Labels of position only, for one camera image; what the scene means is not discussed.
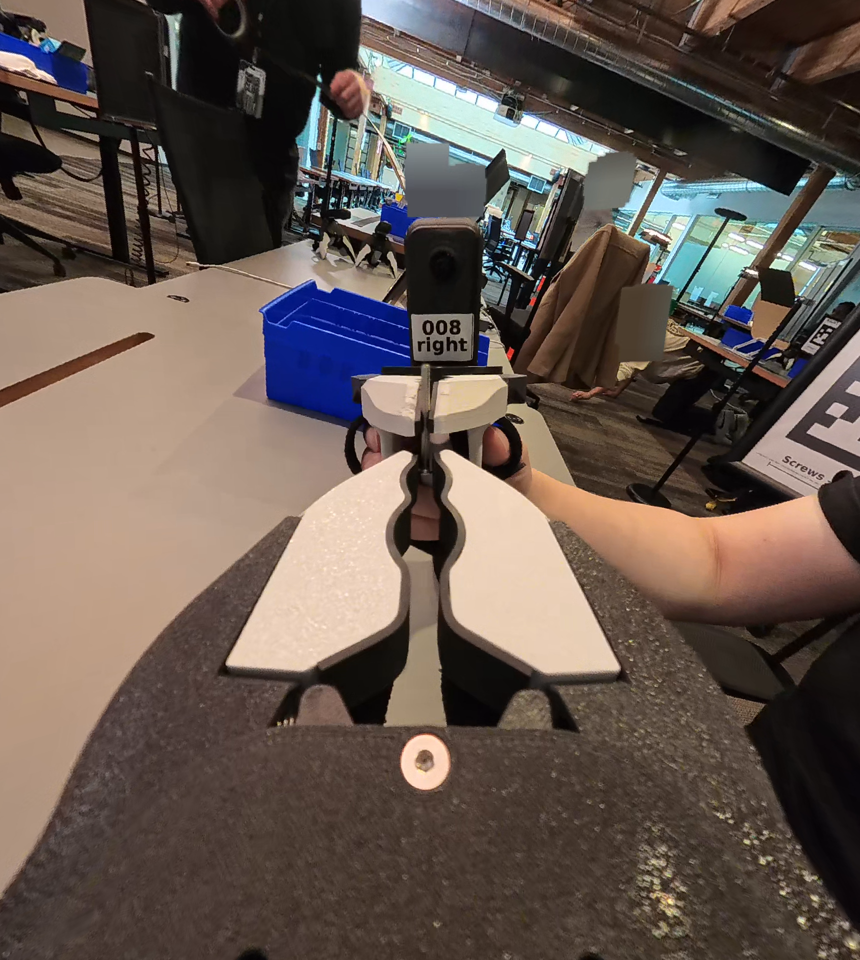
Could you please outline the brown wooden desk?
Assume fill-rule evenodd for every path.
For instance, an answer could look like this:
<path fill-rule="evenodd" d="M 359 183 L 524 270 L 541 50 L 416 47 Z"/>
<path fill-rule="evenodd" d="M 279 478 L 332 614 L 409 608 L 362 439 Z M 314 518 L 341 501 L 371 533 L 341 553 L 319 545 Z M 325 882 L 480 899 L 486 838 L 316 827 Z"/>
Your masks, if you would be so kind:
<path fill-rule="evenodd" d="M 0 91 L 18 91 L 27 102 L 30 124 L 35 130 L 48 129 L 63 134 L 83 133 L 97 137 L 100 157 L 100 181 L 109 235 L 109 258 L 127 267 L 133 265 L 132 253 L 140 253 L 137 264 L 145 271 L 148 283 L 166 279 L 169 270 L 155 261 L 149 206 L 151 174 L 162 186 L 159 157 L 151 150 L 151 138 L 136 127 L 115 124 L 99 115 L 95 97 L 60 87 L 45 79 L 13 71 L 0 62 Z M 130 155 L 136 191 L 136 210 L 140 246 L 132 246 L 121 178 L 121 148 Z"/>

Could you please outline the spare black grey gripper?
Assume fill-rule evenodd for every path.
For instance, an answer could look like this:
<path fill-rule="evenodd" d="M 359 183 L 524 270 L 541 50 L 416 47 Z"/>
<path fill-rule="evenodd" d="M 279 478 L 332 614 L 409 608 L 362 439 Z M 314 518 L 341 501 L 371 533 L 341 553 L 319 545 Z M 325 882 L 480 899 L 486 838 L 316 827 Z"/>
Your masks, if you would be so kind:
<path fill-rule="evenodd" d="M 318 218 L 318 235 L 313 243 L 313 253 L 317 261 L 328 260 L 328 255 L 345 258 L 355 262 L 356 252 L 340 220 L 323 215 Z"/>
<path fill-rule="evenodd" d="M 376 270 L 386 265 L 391 277 L 396 281 L 401 276 L 398 254 L 403 251 L 400 238 L 391 234 L 392 225 L 381 220 L 369 235 L 364 246 L 356 253 L 353 263 L 358 269 L 367 267 Z"/>

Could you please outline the grey chair base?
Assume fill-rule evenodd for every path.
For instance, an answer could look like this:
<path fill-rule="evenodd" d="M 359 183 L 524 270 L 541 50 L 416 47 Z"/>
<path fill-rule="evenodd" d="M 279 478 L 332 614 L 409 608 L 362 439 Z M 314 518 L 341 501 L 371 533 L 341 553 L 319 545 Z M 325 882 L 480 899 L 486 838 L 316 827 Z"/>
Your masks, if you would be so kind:
<path fill-rule="evenodd" d="M 718 626 L 673 625 L 727 696 L 767 704 L 796 689 L 784 666 L 758 644 Z"/>

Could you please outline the blue plastic bin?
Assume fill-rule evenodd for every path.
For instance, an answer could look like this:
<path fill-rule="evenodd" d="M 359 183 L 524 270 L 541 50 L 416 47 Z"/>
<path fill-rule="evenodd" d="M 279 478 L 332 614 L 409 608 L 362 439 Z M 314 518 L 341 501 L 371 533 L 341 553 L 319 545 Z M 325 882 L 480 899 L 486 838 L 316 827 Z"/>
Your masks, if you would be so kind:
<path fill-rule="evenodd" d="M 64 54 L 64 45 L 45 38 L 39 45 L 0 30 L 0 69 L 64 90 L 88 94 L 89 70 L 84 50 L 73 44 Z"/>
<path fill-rule="evenodd" d="M 313 281 L 261 309 L 268 399 L 351 422 L 363 414 L 360 385 L 410 371 L 405 309 L 362 294 L 324 292 Z"/>

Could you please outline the grey desk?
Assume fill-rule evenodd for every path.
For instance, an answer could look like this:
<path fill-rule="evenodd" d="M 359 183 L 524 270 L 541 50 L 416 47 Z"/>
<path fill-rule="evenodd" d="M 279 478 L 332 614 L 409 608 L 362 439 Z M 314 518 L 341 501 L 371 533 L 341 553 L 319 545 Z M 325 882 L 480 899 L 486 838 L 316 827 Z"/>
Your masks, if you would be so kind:
<path fill-rule="evenodd" d="M 185 265 L 198 273 L 255 281 L 272 288 L 276 294 L 314 282 L 320 290 L 340 289 L 391 305 L 398 306 L 407 298 L 406 271 L 401 271 L 400 278 L 394 280 L 389 268 L 384 266 L 376 270 L 358 269 L 349 259 L 335 255 L 318 261 L 310 241 L 281 246 L 229 264 L 214 265 L 189 259 Z"/>
<path fill-rule="evenodd" d="M 345 431 L 242 393 L 243 281 L 110 297 L 150 338 L 0 410 L 0 958 L 585 958 L 588 685 L 564 729 L 278 726 L 225 668 Z"/>

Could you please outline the person's right hand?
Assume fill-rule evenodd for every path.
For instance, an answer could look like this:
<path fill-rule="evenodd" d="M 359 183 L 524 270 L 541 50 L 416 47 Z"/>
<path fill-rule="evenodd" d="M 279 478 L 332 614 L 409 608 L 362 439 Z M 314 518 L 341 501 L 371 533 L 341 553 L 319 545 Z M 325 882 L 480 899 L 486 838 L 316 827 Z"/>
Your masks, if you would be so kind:
<path fill-rule="evenodd" d="M 364 449 L 359 455 L 363 470 L 375 467 L 383 459 L 381 438 L 374 426 L 364 432 Z M 513 460 L 508 437 L 496 426 L 486 428 L 482 445 L 482 462 L 489 468 L 502 468 Z M 525 498 L 531 498 L 533 472 L 525 444 L 521 444 L 518 469 L 505 483 L 517 490 Z M 415 502 L 411 510 L 411 541 L 433 543 L 439 539 L 441 508 L 437 502 L 432 485 L 418 485 Z"/>

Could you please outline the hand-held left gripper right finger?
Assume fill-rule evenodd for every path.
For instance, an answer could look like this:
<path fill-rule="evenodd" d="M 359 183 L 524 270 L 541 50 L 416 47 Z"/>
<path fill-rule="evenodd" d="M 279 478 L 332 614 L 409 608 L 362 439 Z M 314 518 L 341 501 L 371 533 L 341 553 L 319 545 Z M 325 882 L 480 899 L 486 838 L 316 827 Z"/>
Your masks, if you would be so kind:
<path fill-rule="evenodd" d="M 610 684 L 621 664 L 549 520 L 504 480 L 436 454 L 437 653 L 449 726 L 496 726 L 521 691 Z"/>

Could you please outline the black white code sign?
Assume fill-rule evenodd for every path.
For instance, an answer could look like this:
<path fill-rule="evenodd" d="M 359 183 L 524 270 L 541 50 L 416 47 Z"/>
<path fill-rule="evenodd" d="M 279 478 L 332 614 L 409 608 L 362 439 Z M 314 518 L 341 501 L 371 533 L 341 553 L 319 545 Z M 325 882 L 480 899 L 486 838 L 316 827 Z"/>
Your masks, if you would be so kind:
<path fill-rule="evenodd" d="M 860 476 L 860 303 L 721 459 L 783 498 Z"/>

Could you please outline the person's right forearm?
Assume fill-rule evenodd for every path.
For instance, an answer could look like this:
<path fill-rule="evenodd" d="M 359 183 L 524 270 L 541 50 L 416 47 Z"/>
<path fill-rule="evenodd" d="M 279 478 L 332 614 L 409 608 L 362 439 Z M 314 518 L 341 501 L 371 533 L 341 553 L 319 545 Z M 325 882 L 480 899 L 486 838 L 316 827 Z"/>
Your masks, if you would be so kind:
<path fill-rule="evenodd" d="M 605 498 L 530 466 L 509 485 L 567 525 L 669 620 L 746 627 L 860 611 L 860 564 L 816 496 L 696 518 Z"/>

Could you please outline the silver metal screw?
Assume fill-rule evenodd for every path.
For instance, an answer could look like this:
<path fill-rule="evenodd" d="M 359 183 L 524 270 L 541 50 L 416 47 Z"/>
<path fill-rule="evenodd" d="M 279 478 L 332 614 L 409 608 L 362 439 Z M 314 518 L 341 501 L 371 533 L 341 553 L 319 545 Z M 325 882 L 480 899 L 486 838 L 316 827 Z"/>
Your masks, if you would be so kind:
<path fill-rule="evenodd" d="M 428 363 L 419 367 L 420 379 L 417 393 L 415 422 L 416 452 L 420 483 L 431 488 L 434 481 L 434 451 L 432 443 L 433 375 Z"/>

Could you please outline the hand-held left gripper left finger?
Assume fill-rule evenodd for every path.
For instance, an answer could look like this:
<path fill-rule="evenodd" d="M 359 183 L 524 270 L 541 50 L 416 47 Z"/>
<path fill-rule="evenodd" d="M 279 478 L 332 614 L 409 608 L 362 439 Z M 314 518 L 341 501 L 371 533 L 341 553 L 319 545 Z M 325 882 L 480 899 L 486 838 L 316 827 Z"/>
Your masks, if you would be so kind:
<path fill-rule="evenodd" d="M 224 662 L 230 675 L 339 691 L 352 714 L 407 662 L 412 486 L 401 451 L 318 498 L 299 518 Z"/>

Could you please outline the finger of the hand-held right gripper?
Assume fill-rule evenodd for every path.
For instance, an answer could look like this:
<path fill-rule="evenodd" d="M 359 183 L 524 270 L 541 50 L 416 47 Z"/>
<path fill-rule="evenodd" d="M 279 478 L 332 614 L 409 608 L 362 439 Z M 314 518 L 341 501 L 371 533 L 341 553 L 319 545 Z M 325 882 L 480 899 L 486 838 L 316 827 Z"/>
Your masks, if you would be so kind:
<path fill-rule="evenodd" d="M 506 414 L 508 399 L 509 385 L 500 374 L 441 378 L 432 388 L 432 434 L 490 426 Z"/>
<path fill-rule="evenodd" d="M 417 438 L 420 379 L 415 374 L 378 374 L 364 378 L 360 385 L 364 419 L 392 437 Z"/>

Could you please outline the black pole stand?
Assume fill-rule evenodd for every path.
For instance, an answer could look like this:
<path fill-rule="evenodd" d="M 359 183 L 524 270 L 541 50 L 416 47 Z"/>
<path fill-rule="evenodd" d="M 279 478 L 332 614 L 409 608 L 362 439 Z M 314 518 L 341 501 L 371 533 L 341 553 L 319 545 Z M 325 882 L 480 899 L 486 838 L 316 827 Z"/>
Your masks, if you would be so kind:
<path fill-rule="evenodd" d="M 721 396 L 719 401 L 711 409 L 712 420 L 714 423 L 719 418 L 720 414 L 726 409 L 729 401 L 736 394 L 743 381 L 756 370 L 767 352 L 772 349 L 775 341 L 779 338 L 779 333 L 786 325 L 787 320 L 793 318 L 795 314 L 799 312 L 803 303 L 804 299 L 802 297 L 799 296 L 795 299 L 793 306 L 789 309 L 785 317 L 776 322 L 776 326 L 773 328 L 769 337 L 761 346 L 760 350 L 750 358 L 748 365 L 743 367 L 741 372 L 736 376 L 735 379 L 733 379 L 730 388 Z M 695 431 L 690 438 L 688 438 L 686 444 L 679 451 L 674 460 L 669 464 L 664 473 L 652 484 L 644 484 L 642 482 L 634 482 L 629 484 L 626 487 L 628 498 L 636 503 L 663 509 L 672 509 L 673 507 L 671 501 L 662 493 L 663 487 L 669 478 L 675 474 L 676 470 L 687 459 L 689 452 L 693 450 L 702 436 L 703 431 Z"/>

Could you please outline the white id badge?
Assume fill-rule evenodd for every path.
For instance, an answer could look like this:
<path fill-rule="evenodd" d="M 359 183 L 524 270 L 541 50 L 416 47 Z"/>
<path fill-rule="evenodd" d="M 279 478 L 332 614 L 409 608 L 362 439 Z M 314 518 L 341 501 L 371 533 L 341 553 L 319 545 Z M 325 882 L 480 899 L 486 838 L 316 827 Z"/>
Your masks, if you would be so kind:
<path fill-rule="evenodd" d="M 248 61 L 241 61 L 236 80 L 236 109 L 249 118 L 261 119 L 266 85 L 267 74 L 262 68 Z"/>

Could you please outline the brown coat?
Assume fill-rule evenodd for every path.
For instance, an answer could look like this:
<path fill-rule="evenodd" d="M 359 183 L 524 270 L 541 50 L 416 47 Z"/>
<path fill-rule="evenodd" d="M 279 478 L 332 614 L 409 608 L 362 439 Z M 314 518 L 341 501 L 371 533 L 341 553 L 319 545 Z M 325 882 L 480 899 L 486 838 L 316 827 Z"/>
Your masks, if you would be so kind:
<path fill-rule="evenodd" d="M 650 257 L 645 242 L 611 223 L 600 227 L 549 284 L 512 371 L 578 391 L 615 386 L 620 295 L 642 282 Z"/>

